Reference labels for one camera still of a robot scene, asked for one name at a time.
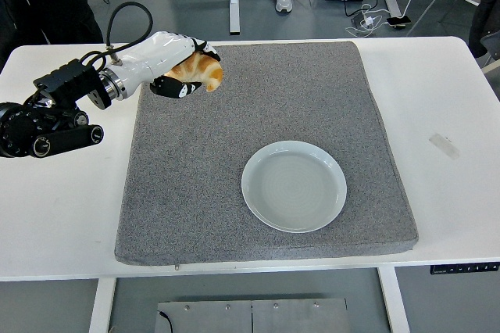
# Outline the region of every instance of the bread roll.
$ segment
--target bread roll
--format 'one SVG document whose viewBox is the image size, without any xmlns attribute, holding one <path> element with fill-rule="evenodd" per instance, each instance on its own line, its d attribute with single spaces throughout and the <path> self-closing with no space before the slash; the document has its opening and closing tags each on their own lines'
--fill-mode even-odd
<svg viewBox="0 0 500 333">
<path fill-rule="evenodd" d="M 219 61 L 203 54 L 194 52 L 189 58 L 179 63 L 165 74 L 183 83 L 198 82 L 205 85 L 206 91 L 215 91 L 223 78 L 222 67 Z"/>
</svg>

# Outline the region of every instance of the gray mat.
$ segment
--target gray mat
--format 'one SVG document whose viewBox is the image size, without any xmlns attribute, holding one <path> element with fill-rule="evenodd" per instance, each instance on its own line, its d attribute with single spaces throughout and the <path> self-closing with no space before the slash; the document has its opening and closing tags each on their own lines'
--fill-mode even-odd
<svg viewBox="0 0 500 333">
<path fill-rule="evenodd" d="M 351 42 L 217 48 L 224 80 L 180 100 L 143 87 L 116 258 L 128 264 L 285 260 L 404 252 L 418 240 L 384 125 Z M 245 205 L 248 159 L 275 141 L 312 143 L 344 171 L 326 227 L 290 234 Z"/>
</svg>

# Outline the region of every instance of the black pants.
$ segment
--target black pants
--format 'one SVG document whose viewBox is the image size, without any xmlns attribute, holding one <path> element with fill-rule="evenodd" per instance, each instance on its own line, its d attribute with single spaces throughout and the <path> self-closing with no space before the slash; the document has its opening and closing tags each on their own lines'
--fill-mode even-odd
<svg viewBox="0 0 500 333">
<path fill-rule="evenodd" d="M 102 43 L 102 32 L 87 0 L 0 0 L 0 70 L 18 46 L 47 41 Z"/>
</svg>

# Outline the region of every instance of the white plate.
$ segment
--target white plate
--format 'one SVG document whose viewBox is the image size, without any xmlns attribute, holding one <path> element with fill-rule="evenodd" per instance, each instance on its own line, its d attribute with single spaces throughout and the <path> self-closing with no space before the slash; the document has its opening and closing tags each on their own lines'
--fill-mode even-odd
<svg viewBox="0 0 500 333">
<path fill-rule="evenodd" d="M 279 141 L 257 151 L 243 169 L 241 190 L 264 224 L 289 233 L 328 225 L 347 197 L 338 163 L 303 141 Z"/>
</svg>

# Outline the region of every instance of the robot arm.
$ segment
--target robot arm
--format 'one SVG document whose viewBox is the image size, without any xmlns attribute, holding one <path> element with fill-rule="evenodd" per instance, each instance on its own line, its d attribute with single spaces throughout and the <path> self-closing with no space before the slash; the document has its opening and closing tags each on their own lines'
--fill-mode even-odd
<svg viewBox="0 0 500 333">
<path fill-rule="evenodd" d="M 123 100 L 131 96 L 142 83 L 151 83 L 151 89 L 157 95 L 179 98 L 180 96 L 173 94 L 175 89 L 163 90 L 156 86 L 155 80 L 196 51 L 220 60 L 216 51 L 206 41 L 179 34 L 157 32 L 128 49 L 120 59 L 114 59 L 100 74 L 111 99 Z M 171 83 L 175 84 L 179 91 L 183 90 L 184 84 L 175 81 Z"/>
<path fill-rule="evenodd" d="M 159 77 L 200 51 L 220 60 L 206 42 L 184 35 L 157 32 L 130 47 L 98 71 L 93 63 L 73 60 L 34 81 L 37 91 L 23 105 L 0 103 L 0 156 L 46 157 L 95 145 L 102 141 L 101 126 L 88 124 L 76 102 L 87 95 L 100 109 L 113 99 L 132 96 L 143 83 L 161 96 L 181 98 L 200 83 L 181 83 Z"/>
</svg>

